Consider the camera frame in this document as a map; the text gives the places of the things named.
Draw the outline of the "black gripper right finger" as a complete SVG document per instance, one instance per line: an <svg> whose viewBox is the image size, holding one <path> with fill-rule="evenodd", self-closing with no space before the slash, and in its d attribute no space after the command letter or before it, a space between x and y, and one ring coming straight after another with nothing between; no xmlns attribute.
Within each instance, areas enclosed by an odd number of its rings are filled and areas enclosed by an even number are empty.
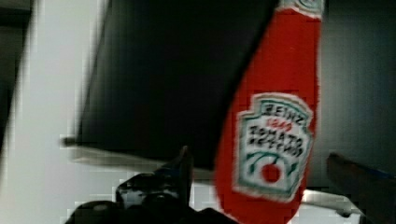
<svg viewBox="0 0 396 224"><path fill-rule="evenodd" d="M395 224L395 175L331 153L327 176L364 216L360 224Z"/></svg>

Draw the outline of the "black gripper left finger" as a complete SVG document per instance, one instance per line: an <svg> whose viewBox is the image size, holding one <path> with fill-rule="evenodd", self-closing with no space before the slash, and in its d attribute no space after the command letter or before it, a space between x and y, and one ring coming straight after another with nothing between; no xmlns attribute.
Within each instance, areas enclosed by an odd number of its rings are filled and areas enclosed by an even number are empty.
<svg viewBox="0 0 396 224"><path fill-rule="evenodd" d="M149 195L163 193L189 204L193 180L193 156L188 146L150 173L141 173L121 183L115 191L121 207L140 205Z"/></svg>

